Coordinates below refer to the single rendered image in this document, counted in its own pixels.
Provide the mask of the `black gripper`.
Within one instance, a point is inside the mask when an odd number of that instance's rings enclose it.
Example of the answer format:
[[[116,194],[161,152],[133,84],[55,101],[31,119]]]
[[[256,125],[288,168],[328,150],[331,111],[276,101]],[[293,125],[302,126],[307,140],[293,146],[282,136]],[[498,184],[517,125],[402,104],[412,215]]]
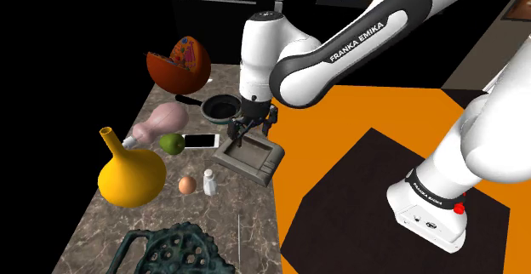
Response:
[[[252,101],[242,98],[242,117],[232,118],[228,123],[227,135],[236,146],[242,146],[242,138],[249,131],[250,125],[262,124],[262,133],[268,136],[273,123],[277,122],[277,107],[268,101]]]

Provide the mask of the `grey square tray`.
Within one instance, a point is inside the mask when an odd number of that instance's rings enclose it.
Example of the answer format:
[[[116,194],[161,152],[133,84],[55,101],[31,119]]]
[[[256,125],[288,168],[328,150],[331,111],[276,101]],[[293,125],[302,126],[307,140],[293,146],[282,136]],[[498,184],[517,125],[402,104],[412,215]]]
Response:
[[[240,146],[236,140],[227,139],[211,160],[267,187],[284,155],[280,145],[256,134],[245,134]]]

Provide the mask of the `black frying pan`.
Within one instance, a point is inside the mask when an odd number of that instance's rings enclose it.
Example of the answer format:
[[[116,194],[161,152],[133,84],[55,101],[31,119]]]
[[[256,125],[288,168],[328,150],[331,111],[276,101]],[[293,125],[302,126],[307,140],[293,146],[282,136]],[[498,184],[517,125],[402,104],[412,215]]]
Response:
[[[175,99],[187,105],[199,106],[203,117],[214,124],[228,124],[242,114],[242,103],[232,94],[217,94],[204,101],[177,94]]]

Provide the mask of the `white smartphone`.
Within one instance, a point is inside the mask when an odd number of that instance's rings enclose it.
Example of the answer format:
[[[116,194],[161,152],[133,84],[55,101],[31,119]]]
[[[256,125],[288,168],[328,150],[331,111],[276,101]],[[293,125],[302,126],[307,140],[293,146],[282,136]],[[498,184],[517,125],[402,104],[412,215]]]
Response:
[[[218,148],[220,144],[219,134],[183,134],[186,148]]]

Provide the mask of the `white salt shaker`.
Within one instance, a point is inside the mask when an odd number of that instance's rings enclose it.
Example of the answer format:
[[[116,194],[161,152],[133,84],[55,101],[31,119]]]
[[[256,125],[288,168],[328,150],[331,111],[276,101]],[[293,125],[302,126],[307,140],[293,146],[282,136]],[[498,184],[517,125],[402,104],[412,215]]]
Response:
[[[213,171],[207,168],[203,173],[203,191],[208,196],[216,194],[217,183]]]

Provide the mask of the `green apple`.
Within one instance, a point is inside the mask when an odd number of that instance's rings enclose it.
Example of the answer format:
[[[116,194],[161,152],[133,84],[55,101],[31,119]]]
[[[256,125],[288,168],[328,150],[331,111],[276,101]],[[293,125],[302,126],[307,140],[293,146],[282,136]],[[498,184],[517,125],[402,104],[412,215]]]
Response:
[[[186,141],[181,134],[165,134],[160,138],[159,145],[169,155],[178,155],[186,148]]]

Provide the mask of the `brown egg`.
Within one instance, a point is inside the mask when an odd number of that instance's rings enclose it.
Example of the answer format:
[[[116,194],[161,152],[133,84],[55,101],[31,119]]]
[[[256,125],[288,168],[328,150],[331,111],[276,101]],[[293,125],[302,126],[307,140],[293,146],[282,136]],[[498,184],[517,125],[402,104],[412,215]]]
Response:
[[[179,180],[179,191],[182,194],[192,194],[197,189],[197,181],[191,176],[183,176]]]

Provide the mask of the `pink bulb-shaped bottle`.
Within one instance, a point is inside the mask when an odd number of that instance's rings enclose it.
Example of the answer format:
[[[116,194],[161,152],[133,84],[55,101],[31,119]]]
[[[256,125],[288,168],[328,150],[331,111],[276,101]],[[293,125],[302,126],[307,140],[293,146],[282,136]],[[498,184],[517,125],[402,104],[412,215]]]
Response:
[[[123,140],[122,145],[131,149],[139,143],[151,144],[160,135],[181,130],[188,121],[188,112],[182,104],[176,101],[163,103],[152,111],[147,120],[133,126],[131,135]]]

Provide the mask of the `orange cut-open cell model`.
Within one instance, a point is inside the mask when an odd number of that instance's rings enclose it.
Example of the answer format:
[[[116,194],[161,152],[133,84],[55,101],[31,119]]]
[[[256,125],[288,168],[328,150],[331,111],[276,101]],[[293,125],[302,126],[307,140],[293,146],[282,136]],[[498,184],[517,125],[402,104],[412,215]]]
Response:
[[[171,94],[192,94],[201,89],[211,73],[208,52],[194,37],[181,38],[170,56],[149,52],[146,66],[151,79]]]

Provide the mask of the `yellow round vase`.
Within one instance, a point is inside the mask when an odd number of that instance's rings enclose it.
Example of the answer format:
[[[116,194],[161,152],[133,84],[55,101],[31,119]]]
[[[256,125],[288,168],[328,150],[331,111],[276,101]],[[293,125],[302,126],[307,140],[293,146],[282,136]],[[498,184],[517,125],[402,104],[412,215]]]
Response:
[[[167,169],[164,161],[150,150],[127,150],[111,127],[100,130],[112,159],[98,177],[101,196],[123,208],[136,208],[152,201],[164,187]]]

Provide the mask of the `dark robot stand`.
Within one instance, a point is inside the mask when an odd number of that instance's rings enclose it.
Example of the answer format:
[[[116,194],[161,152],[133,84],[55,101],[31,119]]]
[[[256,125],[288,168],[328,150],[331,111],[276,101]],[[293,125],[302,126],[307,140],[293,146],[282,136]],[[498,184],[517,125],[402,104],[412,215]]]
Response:
[[[283,257],[298,274],[503,274],[510,210],[477,189],[454,254],[396,222],[386,190],[422,160],[370,129],[303,197]]]

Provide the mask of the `dark green ornate basket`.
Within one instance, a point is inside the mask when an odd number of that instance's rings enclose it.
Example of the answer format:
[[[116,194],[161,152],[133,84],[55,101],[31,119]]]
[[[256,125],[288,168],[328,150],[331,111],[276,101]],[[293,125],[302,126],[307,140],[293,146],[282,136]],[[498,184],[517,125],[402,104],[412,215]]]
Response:
[[[220,256],[214,238],[188,221],[158,231],[129,231],[106,274],[117,274],[130,245],[139,237],[146,238],[147,244],[134,274],[236,274],[235,266]]]

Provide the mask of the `brown framed wall picture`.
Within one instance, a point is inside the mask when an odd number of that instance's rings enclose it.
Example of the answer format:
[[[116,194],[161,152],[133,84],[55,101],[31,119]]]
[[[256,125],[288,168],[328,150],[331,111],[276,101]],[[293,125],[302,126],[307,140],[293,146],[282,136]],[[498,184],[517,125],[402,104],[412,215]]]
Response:
[[[515,0],[502,20],[531,22],[531,0]]]

